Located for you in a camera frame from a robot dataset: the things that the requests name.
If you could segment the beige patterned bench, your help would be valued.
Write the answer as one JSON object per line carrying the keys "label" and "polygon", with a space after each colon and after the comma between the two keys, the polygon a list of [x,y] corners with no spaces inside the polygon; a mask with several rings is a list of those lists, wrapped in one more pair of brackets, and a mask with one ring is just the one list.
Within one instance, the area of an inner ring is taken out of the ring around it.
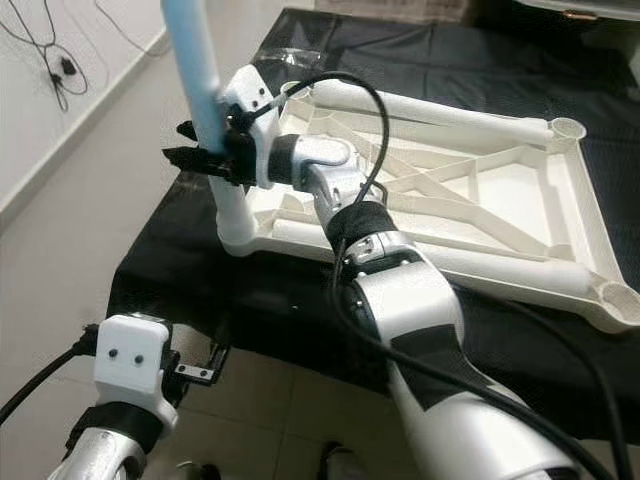
{"label": "beige patterned bench", "polygon": [[314,0],[314,8],[352,17],[415,24],[465,23],[474,17],[474,0]]}

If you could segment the clear plastic storage container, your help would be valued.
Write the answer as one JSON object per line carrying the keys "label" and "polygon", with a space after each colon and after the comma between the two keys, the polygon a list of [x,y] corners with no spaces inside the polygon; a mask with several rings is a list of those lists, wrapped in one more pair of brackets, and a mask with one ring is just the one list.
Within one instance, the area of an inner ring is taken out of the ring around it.
{"label": "clear plastic storage container", "polygon": [[549,12],[571,13],[586,18],[640,22],[640,0],[516,0]]}

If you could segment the black plastic table cover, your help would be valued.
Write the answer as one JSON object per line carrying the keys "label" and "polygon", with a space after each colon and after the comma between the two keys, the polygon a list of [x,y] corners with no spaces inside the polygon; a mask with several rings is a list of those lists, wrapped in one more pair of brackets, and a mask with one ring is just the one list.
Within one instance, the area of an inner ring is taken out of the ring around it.
{"label": "black plastic table cover", "polygon": [[[474,26],[413,24],[288,8],[253,51],[324,52],[380,90],[453,108],[567,116],[585,125],[591,186],[623,278],[640,287],[640,73],[622,52],[582,40],[584,23],[503,1]],[[206,179],[179,174],[111,282],[110,314],[141,311],[178,323],[230,324],[234,346],[387,397],[387,372],[332,317],[329,262],[279,253],[228,255],[215,237]],[[544,419],[604,440],[598,389],[575,357],[512,308],[462,294],[466,353]]]}

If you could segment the white plastic table top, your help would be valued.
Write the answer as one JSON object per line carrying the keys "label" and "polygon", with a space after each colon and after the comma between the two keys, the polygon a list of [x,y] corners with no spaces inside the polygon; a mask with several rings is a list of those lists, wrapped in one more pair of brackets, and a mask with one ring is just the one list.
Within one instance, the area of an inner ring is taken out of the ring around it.
{"label": "white plastic table top", "polygon": [[[614,255],[582,154],[582,140],[547,146],[499,134],[393,118],[385,111],[323,108],[297,83],[275,93],[282,146],[294,146],[323,166],[353,160],[378,168],[372,197],[383,198],[403,233],[521,259],[579,262],[603,276],[598,302],[453,282],[582,317],[600,332],[640,332],[640,289],[625,280]],[[256,233],[284,220],[324,229],[316,198],[303,191],[291,164],[270,166],[275,186],[241,186]]]}

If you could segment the white plastic table leg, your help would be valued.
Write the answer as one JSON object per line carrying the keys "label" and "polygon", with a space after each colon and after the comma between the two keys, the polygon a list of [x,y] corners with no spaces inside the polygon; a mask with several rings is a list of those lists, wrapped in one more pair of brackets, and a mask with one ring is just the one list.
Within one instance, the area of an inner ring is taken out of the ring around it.
{"label": "white plastic table leg", "polygon": [[[227,128],[224,109],[218,101],[221,82],[207,5],[206,0],[161,0],[198,146],[211,154],[224,154]],[[214,174],[207,175],[207,183],[218,209],[216,228],[221,246],[232,256],[250,255],[256,223],[248,210],[243,188]]]}
{"label": "white plastic table leg", "polygon": [[[456,244],[439,244],[433,238],[406,232],[404,236],[416,244],[422,256],[433,262],[452,278],[476,280],[481,285],[511,287],[534,293],[536,300],[554,296],[598,302],[603,276],[585,268],[579,262],[548,259],[532,260],[492,253]],[[334,253],[323,230],[303,221],[284,220],[274,228],[260,230],[251,241],[257,251],[285,253],[324,262],[332,262]]]}
{"label": "white plastic table leg", "polygon": [[547,146],[557,138],[581,140],[586,134],[585,125],[573,119],[543,120],[481,113],[481,111],[451,108],[438,102],[411,99],[397,93],[379,92],[381,106],[378,106],[369,92],[355,84],[338,81],[338,79],[324,79],[308,90],[310,90],[308,96],[311,100],[323,108],[367,111],[374,114],[385,111],[393,118],[461,128],[466,131],[495,133],[518,142],[529,143],[529,145]]}

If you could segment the clear plastic tape piece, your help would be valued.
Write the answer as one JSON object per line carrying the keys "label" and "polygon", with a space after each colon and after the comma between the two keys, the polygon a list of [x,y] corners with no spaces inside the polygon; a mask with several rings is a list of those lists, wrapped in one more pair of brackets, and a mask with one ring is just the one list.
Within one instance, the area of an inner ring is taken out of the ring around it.
{"label": "clear plastic tape piece", "polygon": [[303,47],[264,47],[257,51],[253,64],[262,78],[275,86],[301,81],[326,70],[324,52]]}

